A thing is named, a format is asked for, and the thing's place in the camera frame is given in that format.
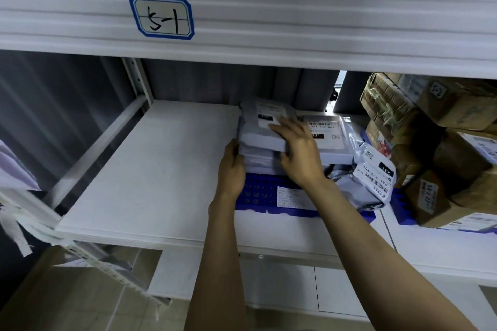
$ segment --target white label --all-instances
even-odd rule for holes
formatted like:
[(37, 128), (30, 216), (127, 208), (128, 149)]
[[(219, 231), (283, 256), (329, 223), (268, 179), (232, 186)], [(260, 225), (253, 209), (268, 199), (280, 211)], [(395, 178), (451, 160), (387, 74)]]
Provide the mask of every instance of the white label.
[(456, 221), (452, 221), (445, 226), (441, 226), (441, 228), (478, 231), (494, 226), (497, 226), (497, 215), (475, 212)]
[(319, 149), (343, 149), (343, 137), (337, 121), (308, 121)]
[(428, 79), (413, 75), (403, 75), (399, 82), (399, 88), (406, 93), (411, 101), (417, 102), (427, 83)]
[(186, 0), (130, 0), (138, 30), (147, 37), (191, 39), (195, 35)]
[(458, 132), (468, 143), (470, 143), (484, 158), (492, 165), (497, 165), (497, 141), (487, 137), (464, 134)]
[(404, 179), (404, 182), (402, 182), (402, 186), (407, 185), (409, 182), (411, 182), (411, 179), (413, 179), (415, 174), (407, 174), (406, 178)]
[(287, 189), (278, 186), (278, 199), (276, 206), (282, 208), (297, 208), (316, 211), (316, 207), (304, 190)]
[(273, 103), (256, 101), (255, 108), (259, 127), (269, 128), (270, 124), (280, 124), (279, 116), (287, 118), (286, 110), (283, 105), (275, 105)]
[(362, 156), (366, 162), (357, 165), (353, 172), (354, 176), (379, 199), (389, 199), (394, 188), (394, 164), (371, 146), (366, 148)]
[(437, 97), (439, 100), (445, 96), (445, 93), (447, 92), (447, 88), (445, 88), (442, 84), (440, 84), (438, 81), (434, 81), (432, 83), (432, 86), (430, 86), (430, 93)]
[(438, 185), (422, 179), (418, 194), (418, 208), (432, 215), (435, 212), (437, 194)]

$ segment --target floor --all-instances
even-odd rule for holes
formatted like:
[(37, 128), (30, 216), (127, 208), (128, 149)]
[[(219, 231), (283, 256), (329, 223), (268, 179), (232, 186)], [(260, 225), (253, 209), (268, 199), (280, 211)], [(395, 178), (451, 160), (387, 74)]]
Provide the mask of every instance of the floor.
[[(64, 259), (50, 248), (0, 313), (0, 331), (180, 331), (189, 302), (169, 308), (123, 288), (94, 268), (53, 267)], [(115, 256), (133, 262), (134, 273), (150, 283), (160, 251), (120, 247)], [(497, 309), (497, 291), (484, 288)], [(369, 323), (247, 308), (251, 329), (371, 331)]]

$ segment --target person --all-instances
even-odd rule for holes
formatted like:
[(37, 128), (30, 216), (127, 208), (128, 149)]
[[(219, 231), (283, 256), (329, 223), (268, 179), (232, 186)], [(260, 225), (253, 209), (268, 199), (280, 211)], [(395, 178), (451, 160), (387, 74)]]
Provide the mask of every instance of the person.
[[(318, 209), (352, 287), (376, 330), (475, 331), (469, 320), (405, 261), (323, 174), (306, 124), (280, 118), (270, 125), (290, 147), (281, 164)], [(246, 330), (244, 290), (235, 236), (235, 201), (245, 183), (244, 158), (232, 140), (218, 184), (185, 331)]]

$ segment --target shelf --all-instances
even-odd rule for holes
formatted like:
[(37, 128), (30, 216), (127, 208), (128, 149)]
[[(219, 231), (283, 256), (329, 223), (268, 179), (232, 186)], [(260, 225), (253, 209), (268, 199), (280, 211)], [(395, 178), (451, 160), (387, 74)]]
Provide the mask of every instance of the shelf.
[[(169, 246), (157, 264), (148, 293), (190, 300), (201, 249)], [(367, 322), (368, 318), (343, 270), (287, 265), (265, 259), (240, 259), (249, 306), (320, 317)], [(497, 315), (476, 284), (430, 280), (480, 331), (491, 331)]]
[(0, 0), (0, 49), (494, 78), (497, 0), (187, 0), (146, 37), (129, 0)]
[(497, 235), (399, 225), (390, 206), (381, 210), (397, 252), (426, 277), (497, 286)]
[[(202, 247), (224, 146), (239, 109), (155, 101), (57, 230), (88, 242), (163, 249)], [(372, 226), (392, 243), (376, 211)], [(236, 211), (239, 251), (339, 264), (320, 218)]]

